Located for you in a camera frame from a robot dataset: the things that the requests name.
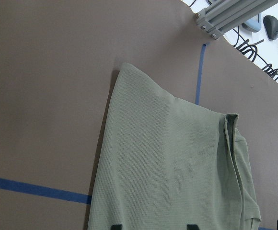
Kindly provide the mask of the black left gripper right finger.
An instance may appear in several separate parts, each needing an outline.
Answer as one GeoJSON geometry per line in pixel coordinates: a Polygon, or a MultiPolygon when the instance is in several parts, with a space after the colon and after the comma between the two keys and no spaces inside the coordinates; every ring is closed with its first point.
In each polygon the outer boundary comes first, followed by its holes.
{"type": "Polygon", "coordinates": [[[187,224],[186,229],[187,230],[200,230],[200,228],[196,224],[187,224]]]}

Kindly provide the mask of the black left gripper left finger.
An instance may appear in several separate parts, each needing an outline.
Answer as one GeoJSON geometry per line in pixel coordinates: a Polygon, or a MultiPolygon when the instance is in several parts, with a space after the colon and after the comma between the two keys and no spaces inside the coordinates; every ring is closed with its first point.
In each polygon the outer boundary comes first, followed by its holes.
{"type": "Polygon", "coordinates": [[[123,229],[122,224],[114,224],[110,228],[110,230],[122,230],[122,229],[123,229]]]}

